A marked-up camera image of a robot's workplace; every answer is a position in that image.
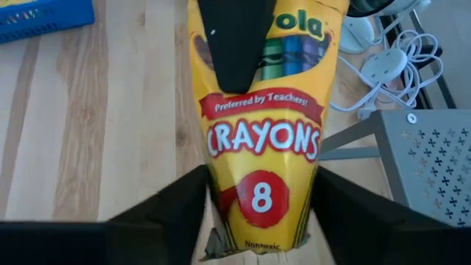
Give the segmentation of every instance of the crayola logo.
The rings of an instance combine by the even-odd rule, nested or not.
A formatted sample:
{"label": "crayola logo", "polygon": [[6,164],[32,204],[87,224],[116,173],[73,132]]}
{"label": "crayola logo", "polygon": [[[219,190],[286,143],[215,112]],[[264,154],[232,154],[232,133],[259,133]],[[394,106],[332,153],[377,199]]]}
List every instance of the crayola logo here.
{"label": "crayola logo", "polygon": [[319,19],[308,18],[306,10],[298,10],[297,17],[288,13],[281,14],[274,19],[274,23],[280,29],[299,27],[302,31],[309,31],[312,35],[322,38],[322,22]]}

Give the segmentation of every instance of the crayon illustration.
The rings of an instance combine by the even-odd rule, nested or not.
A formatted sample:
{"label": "crayon illustration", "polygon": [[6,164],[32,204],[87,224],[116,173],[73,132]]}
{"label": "crayon illustration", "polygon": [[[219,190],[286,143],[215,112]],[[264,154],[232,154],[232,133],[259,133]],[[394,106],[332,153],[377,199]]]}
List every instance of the crayon illustration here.
{"label": "crayon illustration", "polygon": [[324,57],[329,45],[330,34],[324,34],[324,40],[318,41],[309,35],[303,35],[302,41],[302,70],[307,71],[316,66]]}
{"label": "crayon illustration", "polygon": [[214,70],[213,58],[209,51],[208,43],[201,38],[201,36],[195,36],[194,38],[194,47],[198,51],[199,57],[205,62],[205,64],[211,69]]}
{"label": "crayon illustration", "polygon": [[279,38],[269,39],[263,48],[262,80],[283,77],[283,43]]}
{"label": "crayon illustration", "polygon": [[284,76],[302,72],[302,43],[300,35],[286,36],[283,38],[283,64]]}

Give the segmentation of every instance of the wooden table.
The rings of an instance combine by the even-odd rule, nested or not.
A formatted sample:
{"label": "wooden table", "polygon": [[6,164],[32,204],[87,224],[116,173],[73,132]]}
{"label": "wooden table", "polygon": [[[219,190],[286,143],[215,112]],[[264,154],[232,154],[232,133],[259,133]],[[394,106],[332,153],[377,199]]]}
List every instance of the wooden table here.
{"label": "wooden table", "polygon": [[[95,0],[95,10],[93,26],[0,46],[0,219],[106,220],[203,163],[186,0]],[[359,66],[372,52],[346,58]],[[333,101],[367,91],[339,61]],[[357,121],[331,111],[325,135]],[[390,197],[378,159],[322,165]],[[333,264],[315,218],[309,231],[299,250],[208,264]]]}

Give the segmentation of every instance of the yellow crayon box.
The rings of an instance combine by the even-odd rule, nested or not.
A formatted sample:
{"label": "yellow crayon box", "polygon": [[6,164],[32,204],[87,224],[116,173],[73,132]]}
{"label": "yellow crayon box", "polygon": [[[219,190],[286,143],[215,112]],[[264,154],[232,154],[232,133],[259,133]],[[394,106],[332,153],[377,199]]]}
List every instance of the yellow crayon box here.
{"label": "yellow crayon box", "polygon": [[188,0],[194,100],[226,253],[288,251],[305,239],[348,5],[277,0],[260,80],[235,95],[218,87],[198,3]]}

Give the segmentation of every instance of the wooden floor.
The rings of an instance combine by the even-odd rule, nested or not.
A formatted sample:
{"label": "wooden floor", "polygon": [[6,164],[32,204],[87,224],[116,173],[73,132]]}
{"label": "wooden floor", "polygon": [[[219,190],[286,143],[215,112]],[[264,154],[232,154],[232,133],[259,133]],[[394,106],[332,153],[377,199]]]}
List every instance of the wooden floor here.
{"label": "wooden floor", "polygon": [[[0,219],[106,220],[203,163],[186,0],[95,0],[95,10],[93,26],[0,46]],[[346,58],[359,66],[367,55]],[[339,62],[333,101],[366,92]],[[356,122],[331,111],[326,135]],[[322,165],[390,197],[378,159]],[[333,264],[315,218],[310,233],[299,250],[208,264]]]}

